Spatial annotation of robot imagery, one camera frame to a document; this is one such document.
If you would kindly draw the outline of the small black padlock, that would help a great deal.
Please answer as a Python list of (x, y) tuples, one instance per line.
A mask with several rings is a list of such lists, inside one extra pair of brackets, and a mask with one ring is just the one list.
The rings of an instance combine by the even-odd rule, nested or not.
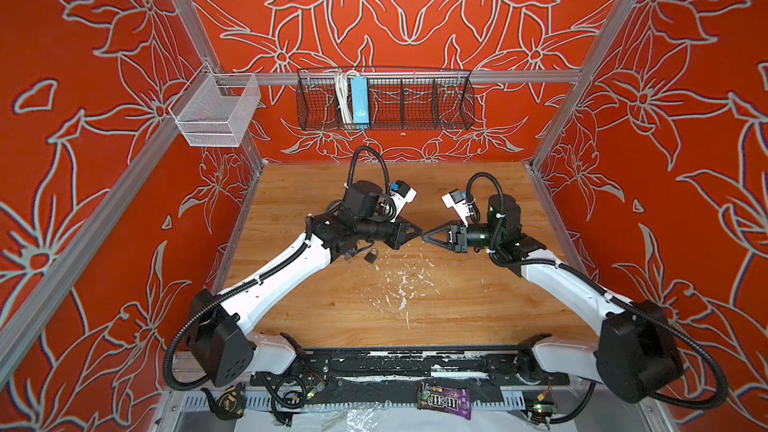
[(374, 264), (378, 258), (378, 250), (377, 249), (371, 249), (368, 251), (364, 257), (364, 260), (369, 264)]

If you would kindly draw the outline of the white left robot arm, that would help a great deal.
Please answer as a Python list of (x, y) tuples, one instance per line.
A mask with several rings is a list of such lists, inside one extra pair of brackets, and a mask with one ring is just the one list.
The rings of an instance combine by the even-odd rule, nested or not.
[(218, 294), (199, 292), (163, 359), (166, 385), (189, 391), (206, 383), (223, 387), (244, 373), (286, 373), (299, 356), (298, 345), (284, 334), (256, 332), (258, 323), (289, 292), (337, 259), (376, 244), (397, 250), (420, 236), (420, 228), (401, 215), (416, 196), (403, 181), (386, 189), (355, 182), (325, 213), (308, 215), (299, 236), (248, 278)]

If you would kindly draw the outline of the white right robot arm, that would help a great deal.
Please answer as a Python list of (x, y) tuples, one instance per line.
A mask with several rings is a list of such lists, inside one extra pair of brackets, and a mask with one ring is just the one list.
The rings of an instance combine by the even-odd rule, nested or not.
[[(459, 218), (424, 233), (425, 242), (452, 253), (486, 253), (494, 265), (548, 292), (596, 333), (592, 343), (554, 337), (536, 341), (532, 354), (539, 368), (599, 382), (627, 403), (652, 398), (689, 410), (711, 410), (726, 402), (727, 378), (710, 353), (673, 327), (654, 302), (635, 302), (599, 285), (526, 235), (513, 197), (491, 196), (485, 222), (469, 193), (454, 190), (442, 201)], [(662, 394), (662, 388), (684, 374), (679, 343), (712, 372), (715, 390), (710, 397), (688, 400)]]

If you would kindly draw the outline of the light blue box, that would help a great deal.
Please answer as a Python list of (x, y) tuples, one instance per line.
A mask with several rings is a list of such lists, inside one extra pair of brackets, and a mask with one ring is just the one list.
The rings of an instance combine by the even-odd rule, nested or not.
[(353, 124), (359, 129), (370, 125), (368, 80), (364, 76), (352, 76), (349, 79)]

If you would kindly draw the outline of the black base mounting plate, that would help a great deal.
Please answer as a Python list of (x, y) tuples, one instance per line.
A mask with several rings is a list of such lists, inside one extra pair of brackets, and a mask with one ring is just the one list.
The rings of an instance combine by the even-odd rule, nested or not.
[(307, 348), (283, 373), (297, 375), (306, 385), (326, 386), (339, 381), (454, 379), (494, 386), (566, 386), (562, 373), (520, 372), (518, 347), (428, 346)]

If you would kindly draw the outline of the aluminium horizontal rear bar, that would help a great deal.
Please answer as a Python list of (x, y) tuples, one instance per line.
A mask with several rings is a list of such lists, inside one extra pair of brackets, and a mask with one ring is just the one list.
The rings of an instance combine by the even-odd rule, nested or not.
[[(567, 70), (507, 70), (507, 71), (448, 71), (448, 70), (405, 70), (361, 72), (361, 75), (375, 79), (464, 79), (473, 84), (545, 84), (576, 83), (581, 77), (580, 69)], [(215, 74), (220, 86), (244, 87), (251, 78), (260, 86), (293, 86), (300, 78), (331, 78), (336, 72), (287, 72), (287, 73), (231, 73)]]

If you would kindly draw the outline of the purple candy bag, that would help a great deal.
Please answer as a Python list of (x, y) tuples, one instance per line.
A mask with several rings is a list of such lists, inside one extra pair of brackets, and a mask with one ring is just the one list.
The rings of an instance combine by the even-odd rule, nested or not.
[(419, 410), (447, 413), (466, 420), (471, 419), (472, 403), (470, 391), (467, 388), (420, 383), (416, 391), (416, 406)]

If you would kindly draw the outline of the black tape measure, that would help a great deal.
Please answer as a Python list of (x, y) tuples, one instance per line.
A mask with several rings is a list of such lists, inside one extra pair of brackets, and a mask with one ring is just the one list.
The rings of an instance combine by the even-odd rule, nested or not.
[(244, 383), (237, 383), (227, 388), (217, 398), (208, 388), (202, 387), (201, 391), (206, 397), (210, 412), (218, 419), (230, 421), (244, 416), (246, 403)]

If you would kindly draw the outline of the aluminium table edge rail right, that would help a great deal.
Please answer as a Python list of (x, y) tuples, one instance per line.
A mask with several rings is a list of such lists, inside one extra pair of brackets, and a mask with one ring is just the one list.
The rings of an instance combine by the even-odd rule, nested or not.
[(560, 250), (563, 252), (563, 257), (567, 260), (568, 264), (577, 268), (581, 273), (587, 274), (587, 269), (570, 238), (567, 228), (555, 207), (540, 173), (533, 167), (531, 161), (524, 161), (523, 167), (533, 186), (544, 215), (554, 233)]

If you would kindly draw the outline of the clear plastic wall bin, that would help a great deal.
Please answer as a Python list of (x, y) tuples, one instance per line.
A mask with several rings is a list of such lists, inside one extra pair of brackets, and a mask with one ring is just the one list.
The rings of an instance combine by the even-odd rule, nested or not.
[(203, 63), (169, 112), (190, 146), (235, 148), (241, 145), (261, 96), (255, 74), (216, 73)]

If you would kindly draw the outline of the aluminium frame post left rear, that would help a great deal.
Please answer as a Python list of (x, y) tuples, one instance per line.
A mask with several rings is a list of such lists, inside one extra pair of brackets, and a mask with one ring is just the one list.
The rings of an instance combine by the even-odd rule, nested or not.
[[(223, 71), (221, 63), (214, 51), (212, 43), (205, 31), (202, 21), (195, 10), (192, 0), (171, 0), (178, 16), (185, 28), (186, 34), (193, 45), (195, 53), (201, 65), (208, 63), (216, 73), (229, 74)], [(246, 132), (241, 145), (249, 157), (252, 169), (259, 174), (263, 170), (263, 161), (253, 138), (250, 136), (249, 129)]]

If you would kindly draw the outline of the aluminium left side rail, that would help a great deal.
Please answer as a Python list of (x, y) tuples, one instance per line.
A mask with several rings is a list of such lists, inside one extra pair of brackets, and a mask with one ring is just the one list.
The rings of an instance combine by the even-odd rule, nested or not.
[(63, 254), (54, 261), (17, 313), (3, 327), (2, 386), (8, 383), (177, 136), (174, 121), (163, 120)]

